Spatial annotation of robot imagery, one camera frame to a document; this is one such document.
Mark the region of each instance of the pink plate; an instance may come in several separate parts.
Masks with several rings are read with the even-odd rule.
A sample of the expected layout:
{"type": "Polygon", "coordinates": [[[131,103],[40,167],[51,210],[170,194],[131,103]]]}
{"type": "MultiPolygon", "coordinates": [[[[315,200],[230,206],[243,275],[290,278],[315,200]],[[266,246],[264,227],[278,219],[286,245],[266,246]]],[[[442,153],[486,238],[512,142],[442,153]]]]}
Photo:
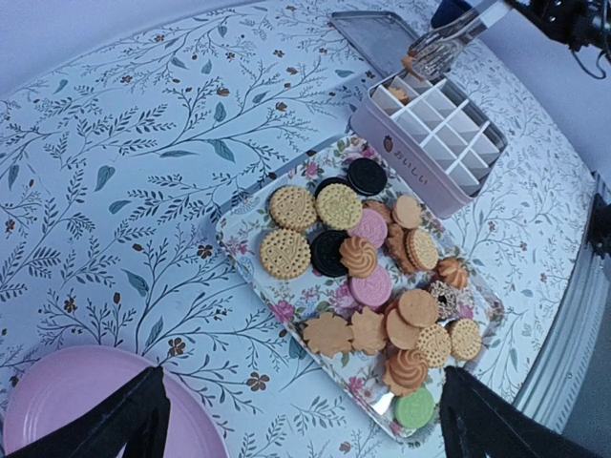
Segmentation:
{"type": "MultiPolygon", "coordinates": [[[[98,405],[142,369],[153,365],[105,346],[75,346],[34,364],[19,381],[4,420],[4,447],[12,453],[67,425],[98,405]]],[[[224,441],[200,403],[167,372],[170,408],[166,458],[229,458],[224,441]]]]}

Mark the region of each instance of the table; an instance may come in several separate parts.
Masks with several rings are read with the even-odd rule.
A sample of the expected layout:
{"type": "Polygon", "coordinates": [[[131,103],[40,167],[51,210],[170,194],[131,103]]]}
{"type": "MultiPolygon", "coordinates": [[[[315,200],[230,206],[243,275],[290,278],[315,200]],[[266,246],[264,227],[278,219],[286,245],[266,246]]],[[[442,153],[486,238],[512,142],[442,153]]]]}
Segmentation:
{"type": "MultiPolygon", "coordinates": [[[[345,131],[378,75],[328,14],[394,3],[278,0],[203,13],[82,56],[0,101],[3,410],[39,358],[104,344],[178,375],[236,457],[442,452],[438,435],[395,444],[291,351],[201,230],[219,205],[345,131]]],[[[396,7],[422,32],[435,4],[396,7]]],[[[445,224],[504,300],[478,376],[511,401],[571,275],[593,180],[481,43],[452,77],[510,142],[481,196],[445,224]]]]}

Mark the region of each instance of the container with compartments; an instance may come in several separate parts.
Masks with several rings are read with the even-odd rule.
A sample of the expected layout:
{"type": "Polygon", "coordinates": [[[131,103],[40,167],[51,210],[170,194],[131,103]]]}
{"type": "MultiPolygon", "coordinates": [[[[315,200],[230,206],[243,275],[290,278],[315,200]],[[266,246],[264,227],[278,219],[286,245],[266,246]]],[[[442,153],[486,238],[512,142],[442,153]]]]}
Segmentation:
{"type": "Polygon", "coordinates": [[[477,197],[507,146],[450,79],[421,81],[406,71],[371,88],[350,125],[442,219],[477,197]]]}

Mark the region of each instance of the plate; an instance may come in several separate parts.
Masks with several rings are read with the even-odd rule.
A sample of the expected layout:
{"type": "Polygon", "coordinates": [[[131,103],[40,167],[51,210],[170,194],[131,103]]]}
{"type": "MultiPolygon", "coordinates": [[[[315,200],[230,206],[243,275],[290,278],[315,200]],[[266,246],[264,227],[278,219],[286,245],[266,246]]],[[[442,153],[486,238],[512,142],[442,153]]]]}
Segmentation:
{"type": "MultiPolygon", "coordinates": [[[[105,346],[59,350],[34,364],[11,394],[4,420],[4,446],[13,453],[67,425],[133,379],[152,363],[105,346]]],[[[229,458],[214,421],[171,375],[163,384],[170,408],[166,458],[229,458]]]]}
{"type": "MultiPolygon", "coordinates": [[[[286,185],[301,186],[314,192],[318,184],[327,177],[345,177],[348,165],[359,157],[378,161],[387,172],[387,187],[378,196],[373,197],[374,199],[392,204],[399,195],[413,196],[413,191],[405,180],[398,176],[365,140],[355,136],[345,137],[323,151],[305,154],[298,165],[262,189],[256,190],[225,213],[217,223],[216,237],[237,270],[294,338],[295,342],[291,342],[294,349],[290,351],[296,354],[302,351],[300,346],[304,348],[339,387],[395,440],[401,443],[413,441],[413,435],[418,432],[415,437],[423,441],[433,430],[438,415],[435,414],[430,423],[420,430],[405,429],[394,421],[395,396],[382,381],[386,352],[380,352],[373,357],[352,352],[327,358],[309,352],[302,339],[306,320],[326,311],[348,319],[358,308],[349,293],[347,277],[323,277],[310,266],[298,279],[280,281],[267,274],[259,260],[259,247],[264,236],[277,228],[269,215],[269,199],[273,193],[286,185]]],[[[478,356],[480,359],[485,345],[492,342],[502,321],[502,302],[478,274],[475,266],[465,259],[443,224],[429,210],[423,212],[423,224],[420,227],[431,234],[442,258],[457,257],[470,273],[470,284],[461,295],[455,318],[471,318],[479,324],[484,342],[484,349],[478,356]]],[[[319,221],[306,234],[308,240],[312,242],[323,229],[319,221]]],[[[418,273],[409,277],[404,275],[394,260],[384,254],[383,249],[378,252],[378,262],[390,273],[394,297],[406,289],[424,287],[432,279],[432,273],[418,273]]],[[[450,359],[448,364],[465,365],[454,359],[450,359]]],[[[465,367],[473,371],[476,364],[477,361],[468,362],[465,367]]],[[[441,398],[443,384],[443,368],[430,369],[426,387],[437,403],[441,398]]]]}

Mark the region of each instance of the green cookie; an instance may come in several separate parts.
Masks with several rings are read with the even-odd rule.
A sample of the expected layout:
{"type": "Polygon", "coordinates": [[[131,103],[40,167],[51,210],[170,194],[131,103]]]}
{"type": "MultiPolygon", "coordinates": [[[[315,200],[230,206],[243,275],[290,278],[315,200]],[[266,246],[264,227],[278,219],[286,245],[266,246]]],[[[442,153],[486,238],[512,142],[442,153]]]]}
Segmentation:
{"type": "Polygon", "coordinates": [[[432,395],[422,387],[410,396],[399,398],[394,405],[394,418],[406,429],[423,427],[432,417],[435,402],[432,395]]]}

